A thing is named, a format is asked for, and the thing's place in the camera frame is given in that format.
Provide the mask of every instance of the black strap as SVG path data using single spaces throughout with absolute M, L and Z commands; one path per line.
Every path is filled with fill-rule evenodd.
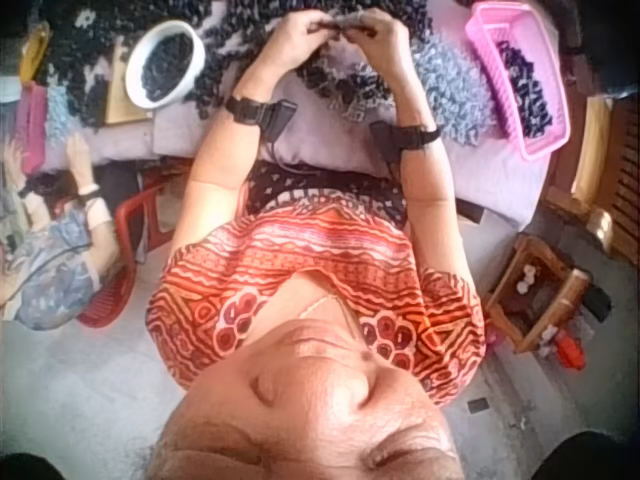
M 425 127 L 392 127 L 395 144 L 400 150 L 420 150 L 440 138 L 440 129 L 427 132 Z
M 400 163 L 402 150 L 420 150 L 440 138 L 440 129 L 428 132 L 424 126 L 397 127 L 382 120 L 369 125 L 373 140 L 389 165 Z
M 82 203 L 82 205 L 86 207 L 87 203 L 89 203 L 89 200 L 93 200 L 94 198 L 102 198 L 102 192 L 98 188 L 98 190 L 87 193 L 86 195 L 78 195 L 78 198 L 80 199 L 80 203 Z
M 21 200 L 24 200 L 31 192 L 33 192 L 33 186 L 31 185 L 29 180 L 27 180 L 27 183 L 24 184 L 24 187 L 22 187 L 18 191 L 18 197 L 20 197 Z
M 229 97 L 225 107 L 236 122 L 260 127 L 262 140 L 266 143 L 275 143 L 298 110 L 298 105 L 287 100 L 260 103 L 234 97 Z

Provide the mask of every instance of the pink bag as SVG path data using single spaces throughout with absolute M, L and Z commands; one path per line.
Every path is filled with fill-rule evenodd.
M 22 171 L 31 175 L 44 164 L 47 89 L 30 82 L 22 86 L 16 112 L 16 141 L 24 152 Z

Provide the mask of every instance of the woman's hand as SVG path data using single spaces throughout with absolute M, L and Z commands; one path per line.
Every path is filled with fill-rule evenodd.
M 320 10 L 288 14 L 271 34 L 256 64 L 279 80 L 336 35 L 335 30 L 322 27 L 333 22 L 331 15 Z
M 67 157 L 69 157 L 69 170 L 78 190 L 92 185 L 94 181 L 91 152 L 89 145 L 79 133 L 74 133 L 67 140 Z
M 20 191 L 27 184 L 27 177 L 22 172 L 22 149 L 15 140 L 4 144 L 4 171 L 7 180 L 16 191 Z
M 362 12 L 360 20 L 371 32 L 351 28 L 344 35 L 362 49 L 369 64 L 389 86 L 393 89 L 415 76 L 407 27 L 377 8 Z

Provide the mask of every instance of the red patterned top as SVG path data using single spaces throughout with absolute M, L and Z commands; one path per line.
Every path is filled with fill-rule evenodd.
M 456 275 L 418 273 L 407 237 L 346 196 L 243 217 L 175 253 L 147 327 L 176 381 L 188 388 L 239 348 L 280 285 L 310 270 L 355 312 L 369 347 L 411 371 L 436 404 L 469 383 L 485 351 L 477 295 Z

